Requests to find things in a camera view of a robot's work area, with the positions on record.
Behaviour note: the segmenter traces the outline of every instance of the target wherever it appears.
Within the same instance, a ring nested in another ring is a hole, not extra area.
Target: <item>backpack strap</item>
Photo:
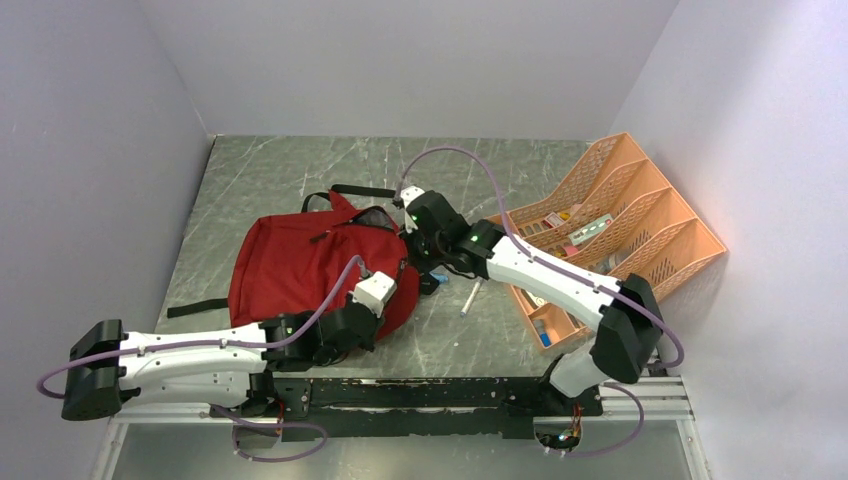
[[[358,195],[360,197],[394,198],[395,191],[391,188],[360,187],[358,185],[346,185],[337,183],[330,190],[344,195]]]
[[[330,201],[330,195],[327,192],[310,193],[303,199],[303,206],[300,207],[300,213],[309,211],[309,200],[311,200],[312,197],[321,197],[328,202]]]
[[[220,310],[227,308],[227,298],[210,298],[197,303],[181,305],[179,307],[171,307],[165,311],[165,316],[168,318],[185,317],[186,315],[194,315],[195,313],[208,312],[209,310]]]
[[[357,195],[360,197],[394,198],[395,196],[395,191],[390,188],[361,187],[359,185],[347,185],[344,183],[337,183],[333,185],[330,187],[330,191],[343,195]],[[330,195],[326,192],[310,193],[303,199],[303,205],[300,207],[300,213],[309,210],[309,200],[311,200],[312,197],[321,197],[324,200],[332,201],[330,200]]]

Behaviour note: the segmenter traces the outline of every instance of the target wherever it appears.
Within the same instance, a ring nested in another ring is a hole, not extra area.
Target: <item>orange container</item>
[[[571,213],[564,224],[551,228],[542,223],[552,212],[564,211]],[[568,235],[607,213],[612,223],[566,257]],[[499,216],[490,220],[501,223]],[[727,251],[627,133],[592,144],[551,195],[509,212],[509,220],[531,245],[582,268],[628,253],[608,275],[644,277],[658,301]],[[558,307],[536,307],[520,289],[507,290],[540,350],[562,349],[588,334]],[[536,319],[544,322],[551,346],[539,340]]]

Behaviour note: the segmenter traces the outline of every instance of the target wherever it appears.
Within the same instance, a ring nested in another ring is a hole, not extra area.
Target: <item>floor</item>
[[[185,231],[165,307],[226,296],[245,233],[262,216],[299,211],[304,195],[334,183],[393,187],[409,161],[427,147],[459,145],[492,167],[507,208],[541,200],[572,168],[587,144],[456,138],[218,137]],[[417,163],[408,181],[445,195],[469,221],[497,213],[483,170],[455,153]],[[364,207],[387,202],[351,198]],[[453,277],[422,298],[412,318],[375,352],[355,352],[306,376],[385,378],[542,374],[563,349],[542,355],[501,284],[485,284],[468,316],[459,310],[473,282]],[[229,327],[227,312],[160,317],[156,333]]]

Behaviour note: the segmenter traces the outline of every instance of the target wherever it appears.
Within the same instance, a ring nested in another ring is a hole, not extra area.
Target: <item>item in organizer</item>
[[[521,290],[521,293],[524,295],[524,298],[526,298],[527,301],[530,302],[531,307],[540,308],[540,307],[543,307],[546,303],[548,303],[548,301],[545,300],[544,298],[539,297],[538,295],[533,295],[532,293],[528,292],[527,290],[524,290],[524,289],[519,289],[519,290]]]
[[[607,258],[601,260],[595,265],[589,267],[589,270],[600,273],[601,275],[606,275],[609,272],[613,271],[615,267],[621,265],[628,256],[630,255],[629,249],[619,250]]]
[[[571,321],[571,326],[574,327],[575,330],[580,330],[581,328],[583,328],[583,323],[580,322],[580,320],[574,318],[574,315],[568,312],[565,312],[565,314],[568,315],[568,319]]]
[[[551,338],[548,337],[548,332],[545,330],[545,322],[542,321],[541,318],[533,319],[533,328],[536,329],[536,333],[539,335],[539,340],[542,341],[543,347],[551,346]]]
[[[542,219],[542,223],[544,223],[548,228],[556,228],[560,225],[565,225],[565,220],[560,218],[557,213],[549,213],[547,217]]]
[[[581,243],[586,243],[599,233],[606,230],[607,226],[612,223],[612,215],[607,213],[601,218],[595,219],[586,225],[578,228],[577,230],[571,232],[568,235],[568,239],[571,240],[573,245],[580,245]]]

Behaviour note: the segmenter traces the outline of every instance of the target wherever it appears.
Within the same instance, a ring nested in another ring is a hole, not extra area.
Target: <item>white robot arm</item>
[[[585,271],[523,240],[508,238],[500,225],[487,220],[468,225],[432,190],[407,187],[400,202],[406,212],[411,263],[419,271],[445,265],[515,285],[563,308],[595,332],[594,342],[565,355],[551,370],[549,381],[557,390],[573,398],[609,378],[638,381],[662,332],[644,315],[599,289],[620,293],[661,319],[645,279],[630,275],[622,282]],[[545,264],[576,275],[565,276]],[[590,280],[591,286],[575,280],[581,277]]]

